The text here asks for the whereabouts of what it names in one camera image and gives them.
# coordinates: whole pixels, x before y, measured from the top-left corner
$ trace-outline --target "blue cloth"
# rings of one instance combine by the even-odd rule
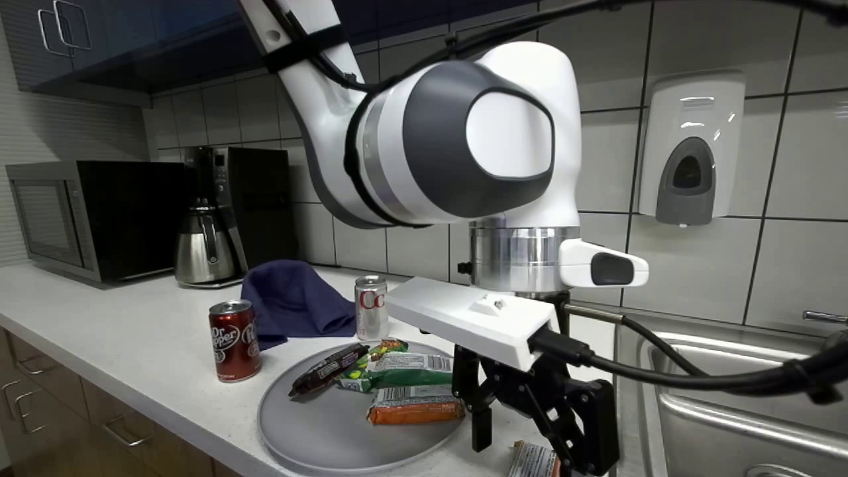
[[[353,336],[355,310],[310,264],[298,259],[263,262],[242,284],[254,304],[260,347],[290,336]]]

